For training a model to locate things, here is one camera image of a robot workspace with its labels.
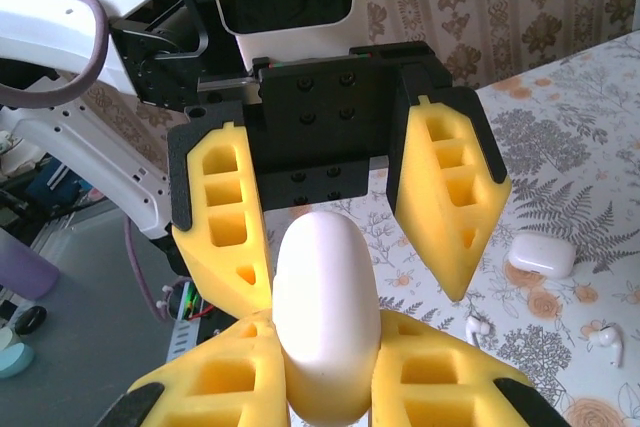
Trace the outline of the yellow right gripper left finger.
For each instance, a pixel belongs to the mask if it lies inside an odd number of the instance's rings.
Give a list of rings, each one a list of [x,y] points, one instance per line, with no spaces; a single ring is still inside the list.
[[[269,314],[245,317],[135,381],[99,426],[288,426],[284,360]]]

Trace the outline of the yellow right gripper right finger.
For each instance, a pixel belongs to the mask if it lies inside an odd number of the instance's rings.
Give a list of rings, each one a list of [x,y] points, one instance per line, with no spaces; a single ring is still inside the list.
[[[525,374],[413,317],[382,310],[371,426],[566,426]]]

